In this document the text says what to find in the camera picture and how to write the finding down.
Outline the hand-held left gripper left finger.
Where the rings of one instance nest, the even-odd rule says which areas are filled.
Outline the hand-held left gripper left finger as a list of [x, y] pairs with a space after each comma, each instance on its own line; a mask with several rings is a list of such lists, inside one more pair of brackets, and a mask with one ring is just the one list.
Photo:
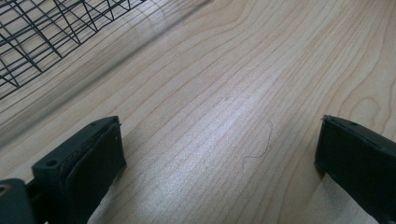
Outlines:
[[49, 224], [86, 224], [125, 166], [117, 116], [88, 124], [53, 149], [32, 167]]

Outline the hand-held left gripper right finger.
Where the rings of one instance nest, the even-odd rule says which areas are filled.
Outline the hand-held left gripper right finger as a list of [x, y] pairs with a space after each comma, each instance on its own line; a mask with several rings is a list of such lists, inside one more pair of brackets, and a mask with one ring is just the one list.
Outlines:
[[315, 165], [379, 224], [396, 224], [396, 143], [358, 123], [326, 115]]

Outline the black wire basket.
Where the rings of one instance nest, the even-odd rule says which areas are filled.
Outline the black wire basket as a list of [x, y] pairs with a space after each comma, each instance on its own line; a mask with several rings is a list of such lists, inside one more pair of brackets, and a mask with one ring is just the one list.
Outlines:
[[0, 100], [147, 0], [0, 0]]

